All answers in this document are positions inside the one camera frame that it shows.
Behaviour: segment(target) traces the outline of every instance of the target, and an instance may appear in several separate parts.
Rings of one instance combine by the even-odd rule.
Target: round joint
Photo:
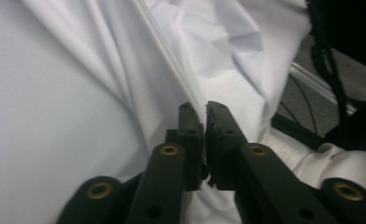
[[[267,150],[263,147],[250,147],[250,152],[257,156],[265,156],[267,155]]]
[[[93,184],[87,190],[87,197],[91,199],[103,199],[113,192],[113,186],[106,182]]]
[[[358,202],[362,201],[364,198],[363,193],[360,190],[345,183],[336,183],[333,189],[338,195],[350,201]]]
[[[177,152],[179,152],[177,147],[167,146],[161,149],[161,154],[165,156],[174,156],[177,154]]]

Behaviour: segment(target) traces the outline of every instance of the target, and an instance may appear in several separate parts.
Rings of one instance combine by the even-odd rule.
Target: dark equipment
[[[225,105],[208,102],[206,126],[204,135],[183,104],[178,129],[167,131],[143,174],[124,184],[87,181],[58,223],[182,223],[185,191],[198,190],[208,171],[210,186],[235,191],[244,223],[366,223],[366,189],[358,184],[331,178],[320,189],[306,186],[270,148],[248,143]]]

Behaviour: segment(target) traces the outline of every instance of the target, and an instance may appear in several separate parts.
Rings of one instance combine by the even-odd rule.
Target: white cloth
[[[187,101],[258,141],[308,28],[301,0],[0,1],[0,223],[54,223],[85,180],[143,171]],[[191,195],[188,223],[239,221],[231,192]]]

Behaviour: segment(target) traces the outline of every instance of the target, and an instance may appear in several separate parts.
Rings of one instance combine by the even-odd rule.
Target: crumpled white cloth
[[[260,140],[308,28],[301,0],[0,1],[0,223],[54,223],[85,180],[143,171],[187,101]],[[349,173],[282,139],[302,180]],[[232,192],[203,185],[186,221],[239,223]]]

